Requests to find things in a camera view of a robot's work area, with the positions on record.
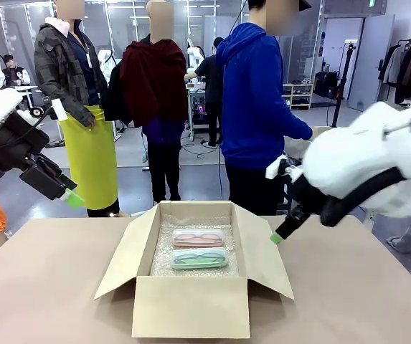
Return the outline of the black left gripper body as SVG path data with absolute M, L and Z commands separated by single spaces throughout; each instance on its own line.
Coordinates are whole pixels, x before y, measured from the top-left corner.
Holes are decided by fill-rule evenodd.
M 0 176 L 13 169 L 26 173 L 34 168 L 59 176 L 60 167 L 42 153 L 48 143 L 49 136 L 25 120 L 7 120 L 0 129 Z

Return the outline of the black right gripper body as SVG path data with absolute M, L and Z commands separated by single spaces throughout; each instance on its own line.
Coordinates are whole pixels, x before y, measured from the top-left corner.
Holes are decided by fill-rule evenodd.
M 312 215 L 312 207 L 308 204 L 297 203 L 294 208 L 291 209 L 287 216 L 286 222 L 289 229 L 299 229 Z

